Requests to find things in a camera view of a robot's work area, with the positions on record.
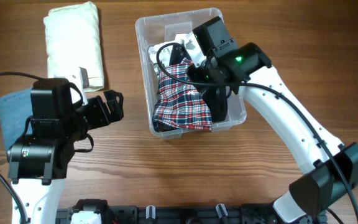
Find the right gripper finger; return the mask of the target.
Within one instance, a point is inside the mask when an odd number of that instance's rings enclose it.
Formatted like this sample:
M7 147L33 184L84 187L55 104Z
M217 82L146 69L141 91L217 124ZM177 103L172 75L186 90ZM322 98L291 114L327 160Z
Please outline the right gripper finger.
M187 52L184 47L181 45L175 45L172 47L169 65L180 64L185 58L187 58Z
M227 116L227 94L225 87L208 88L202 92L202 99L207 104L212 122L224 121Z

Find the white printed garment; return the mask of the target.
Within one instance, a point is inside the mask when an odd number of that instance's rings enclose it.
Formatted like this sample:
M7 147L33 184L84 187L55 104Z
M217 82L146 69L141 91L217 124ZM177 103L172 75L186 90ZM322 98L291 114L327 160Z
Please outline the white printed garment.
M172 42L176 42L176 43L180 43L180 34L177 34L175 36L175 39L172 41ZM163 45L165 44L168 44L170 43L170 41L168 42L163 42L161 44L157 44L157 45L154 45L154 46L151 46L149 47L148 49L148 54L149 54L149 58L151 59L152 61L152 64L154 66L154 71L155 73L158 75L160 73L160 69L157 65L157 50L159 48L161 48ZM160 63L164 66L164 67L167 67L169 66L169 61L170 61L170 55L171 55L171 52L172 52L172 46L168 46L168 47L165 47L161 53L160 53Z

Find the red blue plaid shirt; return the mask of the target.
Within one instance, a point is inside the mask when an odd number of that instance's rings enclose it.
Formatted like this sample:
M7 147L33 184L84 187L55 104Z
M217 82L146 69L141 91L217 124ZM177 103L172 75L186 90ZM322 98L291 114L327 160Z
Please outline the red blue plaid shirt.
M212 129L211 112L201 93L193 85L185 83L189 80L186 71L192 64L191 60L184 58L180 63L165 68L179 81L163 72L159 73L157 101L152 115L152 125L156 132Z

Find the blue jeans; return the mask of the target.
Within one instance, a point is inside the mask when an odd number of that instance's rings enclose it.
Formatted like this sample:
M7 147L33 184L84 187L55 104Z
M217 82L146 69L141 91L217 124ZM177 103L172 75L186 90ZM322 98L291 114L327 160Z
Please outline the blue jeans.
M0 97L0 125L5 151L21 136L26 119L32 115L30 91L28 88Z

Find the cream cloth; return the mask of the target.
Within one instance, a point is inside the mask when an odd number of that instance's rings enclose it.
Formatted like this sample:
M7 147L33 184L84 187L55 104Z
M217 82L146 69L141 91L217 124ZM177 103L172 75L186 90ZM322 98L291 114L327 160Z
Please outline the cream cloth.
M98 8L91 2L51 9L44 17L47 75L69 76L66 68L84 68L86 92L104 88Z

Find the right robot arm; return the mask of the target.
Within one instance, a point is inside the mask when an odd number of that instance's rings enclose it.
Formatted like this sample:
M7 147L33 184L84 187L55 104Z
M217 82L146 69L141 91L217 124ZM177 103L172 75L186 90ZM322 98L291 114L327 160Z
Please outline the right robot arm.
M272 61L255 43L239 46L220 17L194 28L176 44L193 61L188 83L199 91L216 90L208 102L226 111L226 89L251 104L290 150L302 176L274 200L270 223L295 223L329 211L347 195L358 222L353 189L358 184L358 144L348 146L324 129L280 78Z

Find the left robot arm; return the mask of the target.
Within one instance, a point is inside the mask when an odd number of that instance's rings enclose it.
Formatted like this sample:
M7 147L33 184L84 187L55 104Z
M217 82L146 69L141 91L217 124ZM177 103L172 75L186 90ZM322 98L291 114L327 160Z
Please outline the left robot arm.
M13 223L54 223L74 143L91 139L89 131L124 117L122 93L107 90L84 104L73 102L78 87L66 78L37 80L31 89L32 115L7 152L14 190Z

